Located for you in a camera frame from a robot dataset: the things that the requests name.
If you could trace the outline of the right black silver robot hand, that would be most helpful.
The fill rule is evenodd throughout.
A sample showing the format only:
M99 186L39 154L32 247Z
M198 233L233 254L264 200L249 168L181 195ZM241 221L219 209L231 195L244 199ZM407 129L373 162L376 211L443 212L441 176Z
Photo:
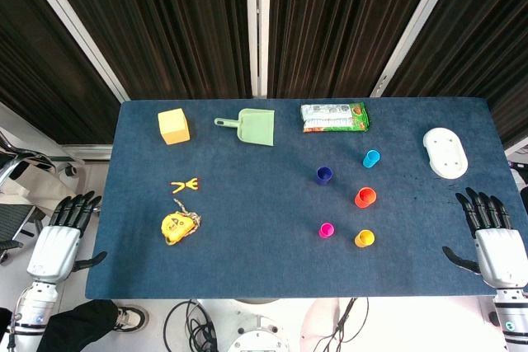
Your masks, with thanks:
M528 285L528 253L521 234L512 226L504 203L494 195L466 188L457 193L475 248L475 260L442 248L457 267L482 277L494 289L523 289Z

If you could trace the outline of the yellow-orange plastic cup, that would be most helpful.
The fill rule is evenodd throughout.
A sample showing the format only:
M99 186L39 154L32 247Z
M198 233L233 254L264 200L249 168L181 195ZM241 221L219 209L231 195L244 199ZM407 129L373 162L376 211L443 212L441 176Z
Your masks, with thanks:
M359 248L371 246L374 244L374 242L375 234L369 229L359 231L354 238L354 243Z

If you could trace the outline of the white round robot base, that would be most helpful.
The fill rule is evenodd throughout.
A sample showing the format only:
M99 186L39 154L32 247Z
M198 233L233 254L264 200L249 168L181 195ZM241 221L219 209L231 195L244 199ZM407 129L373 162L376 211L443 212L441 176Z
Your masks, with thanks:
M283 328L269 317L250 314L235 330L227 352L290 352Z

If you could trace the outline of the large orange-red plastic cup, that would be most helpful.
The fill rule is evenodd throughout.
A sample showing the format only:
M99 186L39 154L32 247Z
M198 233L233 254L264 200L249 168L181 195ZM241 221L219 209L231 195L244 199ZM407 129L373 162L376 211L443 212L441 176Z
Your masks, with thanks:
M376 191L370 187L361 188L354 199L355 205L360 209L365 209L372 205L377 199Z

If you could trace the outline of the black mesh office chair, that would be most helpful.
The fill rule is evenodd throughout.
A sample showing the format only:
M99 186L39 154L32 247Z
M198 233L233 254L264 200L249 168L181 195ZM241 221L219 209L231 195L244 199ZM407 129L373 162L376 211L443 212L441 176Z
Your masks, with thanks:
M72 176L74 165L68 160L61 158L55 164L52 158L43 153L13 145L0 130L0 185L9 176L16 179L28 165L57 173L60 163L68 165L67 175ZM23 247L23 243L17 240L19 235L34 237L41 232L42 220L53 212L55 206L46 208L33 204L0 204L0 265L6 263L10 251Z

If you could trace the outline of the beige tote bag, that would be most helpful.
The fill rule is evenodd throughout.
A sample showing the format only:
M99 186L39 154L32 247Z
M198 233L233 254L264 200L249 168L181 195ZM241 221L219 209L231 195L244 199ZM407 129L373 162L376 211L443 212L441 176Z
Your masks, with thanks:
M42 170L28 165L16 178L9 176L0 185L0 204L33 204L53 208L66 196L75 196L83 186L82 172L72 167L74 173L67 175L68 165L59 164L59 171Z

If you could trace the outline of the black trouser leg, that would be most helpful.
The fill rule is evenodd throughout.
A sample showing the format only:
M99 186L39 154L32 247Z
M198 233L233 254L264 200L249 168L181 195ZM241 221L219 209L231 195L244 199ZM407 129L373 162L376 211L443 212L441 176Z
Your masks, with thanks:
M111 300L92 300L53 315L37 352L81 352L112 331L118 307Z

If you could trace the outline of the yellow tape measure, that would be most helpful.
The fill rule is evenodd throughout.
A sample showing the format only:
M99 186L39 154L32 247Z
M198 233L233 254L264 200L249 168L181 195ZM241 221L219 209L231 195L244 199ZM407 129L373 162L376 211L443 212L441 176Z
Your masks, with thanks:
M161 223L161 232L165 242L169 245L175 245L196 229L196 223L192 217L175 212L167 215Z

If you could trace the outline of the yellow cube block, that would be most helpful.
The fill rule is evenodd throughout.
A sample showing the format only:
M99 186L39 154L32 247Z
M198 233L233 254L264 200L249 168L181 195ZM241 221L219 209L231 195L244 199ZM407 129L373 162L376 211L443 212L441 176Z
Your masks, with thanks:
M191 139L189 126L182 108L158 113L158 126L166 145L183 143Z

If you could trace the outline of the dark brown pleated curtain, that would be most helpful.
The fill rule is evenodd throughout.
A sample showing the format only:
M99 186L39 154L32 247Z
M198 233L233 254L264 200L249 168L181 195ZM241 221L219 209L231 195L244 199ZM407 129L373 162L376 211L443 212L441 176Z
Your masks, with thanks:
M270 98L368 97L420 0L270 0Z
M133 100L252 95L247 0L68 0Z
M0 102L59 144L110 144L120 103L45 0L0 0Z
M505 148L528 136L528 0L439 0L385 96L487 101Z

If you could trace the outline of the pale pink rounded object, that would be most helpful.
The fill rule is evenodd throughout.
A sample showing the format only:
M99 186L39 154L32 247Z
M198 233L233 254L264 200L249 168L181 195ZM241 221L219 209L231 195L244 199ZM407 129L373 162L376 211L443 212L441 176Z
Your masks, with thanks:
M300 333L301 352L345 352L365 328L366 298L318 298L309 307Z

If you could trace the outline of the blue table cloth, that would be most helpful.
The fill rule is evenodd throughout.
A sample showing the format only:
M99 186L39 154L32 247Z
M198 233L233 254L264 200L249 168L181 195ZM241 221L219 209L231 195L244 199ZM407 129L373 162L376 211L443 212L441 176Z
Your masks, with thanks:
M466 188L498 197L528 250L528 214L486 101L368 98L364 133L305 133L298 100L127 101L120 108L95 251L90 299L324 298L489 295L478 276L451 263L444 246L475 257L464 211ZM158 113L182 108L191 139L166 145ZM244 108L275 111L274 146L241 142ZM460 139L467 172L449 180L429 165L430 129ZM380 153L372 168L362 161ZM332 179L316 182L319 167ZM200 179L172 194L171 181ZM365 209L354 199L376 191ZM162 220L181 212L196 229L169 246ZM332 223L332 237L318 230ZM373 245L354 238L369 229Z

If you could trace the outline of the green white snack bag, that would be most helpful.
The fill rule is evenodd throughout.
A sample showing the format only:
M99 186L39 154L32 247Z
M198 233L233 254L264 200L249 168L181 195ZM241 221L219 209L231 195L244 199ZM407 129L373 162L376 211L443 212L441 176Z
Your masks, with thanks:
M366 132L370 120L363 102L301 105L305 133Z

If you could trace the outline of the light green plastic dustpan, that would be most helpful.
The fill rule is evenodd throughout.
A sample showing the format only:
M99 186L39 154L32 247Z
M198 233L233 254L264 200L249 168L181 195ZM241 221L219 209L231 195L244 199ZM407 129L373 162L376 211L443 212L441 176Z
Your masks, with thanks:
M274 146L275 111L244 108L236 120L215 118L214 124L237 130L238 139L244 143Z

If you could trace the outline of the white frame post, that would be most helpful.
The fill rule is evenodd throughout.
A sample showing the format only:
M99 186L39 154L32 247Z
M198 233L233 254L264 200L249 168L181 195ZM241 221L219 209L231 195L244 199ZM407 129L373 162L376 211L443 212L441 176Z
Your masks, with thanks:
M270 0L247 0L247 32L252 96L268 95Z
M381 97L387 91L387 87L393 80L395 73L407 57L438 2L439 0L419 1L389 60L376 81L370 97Z
M45 0L119 103L130 96L69 0Z

